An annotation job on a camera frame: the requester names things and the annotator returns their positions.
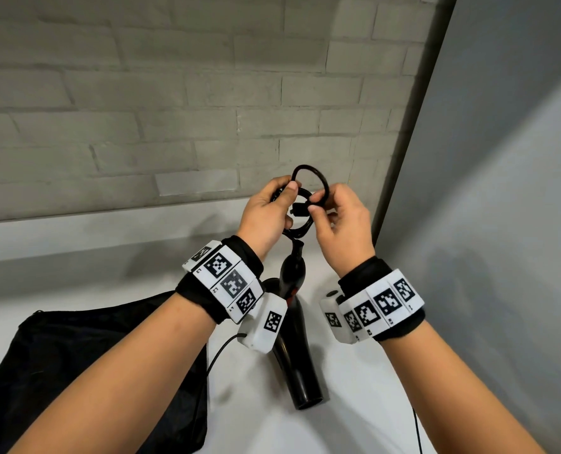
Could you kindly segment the person's left hand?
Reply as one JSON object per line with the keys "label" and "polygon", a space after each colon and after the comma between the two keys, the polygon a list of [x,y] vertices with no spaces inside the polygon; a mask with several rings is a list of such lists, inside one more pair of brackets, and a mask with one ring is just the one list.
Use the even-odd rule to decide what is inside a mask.
{"label": "person's left hand", "polygon": [[290,181],[290,175],[273,178],[248,200],[242,213],[236,235],[249,245],[261,262],[265,261],[283,230],[293,225],[288,212],[277,213],[273,210],[273,201]]}

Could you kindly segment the person's right hand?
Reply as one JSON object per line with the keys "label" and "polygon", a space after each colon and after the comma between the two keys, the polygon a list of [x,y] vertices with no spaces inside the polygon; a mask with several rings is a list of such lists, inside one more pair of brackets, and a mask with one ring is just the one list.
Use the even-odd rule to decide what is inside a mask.
{"label": "person's right hand", "polygon": [[[322,200],[324,190],[310,197],[312,205]],[[334,213],[334,238],[318,242],[327,263],[343,278],[346,274],[375,256],[369,210],[357,194],[345,183],[330,186],[329,196],[322,205]]]}

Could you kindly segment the person's right forearm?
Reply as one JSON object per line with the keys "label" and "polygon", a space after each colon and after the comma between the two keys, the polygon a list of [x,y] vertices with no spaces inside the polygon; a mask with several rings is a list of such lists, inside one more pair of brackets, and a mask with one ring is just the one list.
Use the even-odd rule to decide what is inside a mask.
{"label": "person's right forearm", "polygon": [[546,454],[428,321],[380,345],[437,454]]}

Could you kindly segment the person's left forearm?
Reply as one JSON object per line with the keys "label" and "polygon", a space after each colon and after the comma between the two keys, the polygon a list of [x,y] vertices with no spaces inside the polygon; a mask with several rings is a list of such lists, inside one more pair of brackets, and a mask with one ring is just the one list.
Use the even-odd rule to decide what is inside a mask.
{"label": "person's left forearm", "polygon": [[75,379],[8,454],[135,454],[216,322],[173,294]]}

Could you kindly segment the black wristband with marker blocks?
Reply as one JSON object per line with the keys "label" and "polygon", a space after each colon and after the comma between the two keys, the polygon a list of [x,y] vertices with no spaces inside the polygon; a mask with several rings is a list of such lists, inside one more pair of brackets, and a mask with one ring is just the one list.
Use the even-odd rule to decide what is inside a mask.
{"label": "black wristband with marker blocks", "polygon": [[424,301],[404,274],[371,257],[341,276],[341,317],[357,342],[401,338],[426,318]]}
{"label": "black wristband with marker blocks", "polygon": [[261,261],[237,236],[212,240],[182,265],[175,293],[203,308],[220,324],[240,324],[263,295]]}

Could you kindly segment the black hair dryer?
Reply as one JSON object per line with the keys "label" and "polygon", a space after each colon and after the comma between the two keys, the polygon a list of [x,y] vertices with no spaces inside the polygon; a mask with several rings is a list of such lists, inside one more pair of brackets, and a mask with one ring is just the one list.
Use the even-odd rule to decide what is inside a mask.
{"label": "black hair dryer", "polygon": [[287,312],[272,350],[296,410],[306,410],[323,401],[309,350],[304,311],[298,298],[306,276],[303,247],[302,241],[293,240],[292,251],[281,266],[279,278],[263,282],[266,291],[278,295],[287,303]]}

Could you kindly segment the black fabric bag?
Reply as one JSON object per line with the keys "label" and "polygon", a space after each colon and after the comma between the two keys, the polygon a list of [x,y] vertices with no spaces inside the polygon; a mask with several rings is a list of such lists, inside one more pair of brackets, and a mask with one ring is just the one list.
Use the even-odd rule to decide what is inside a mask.
{"label": "black fabric bag", "polygon": [[[83,371],[170,298],[164,292],[88,311],[37,311],[23,321],[0,363],[0,454]],[[207,435],[207,348],[138,454],[192,454]]]}

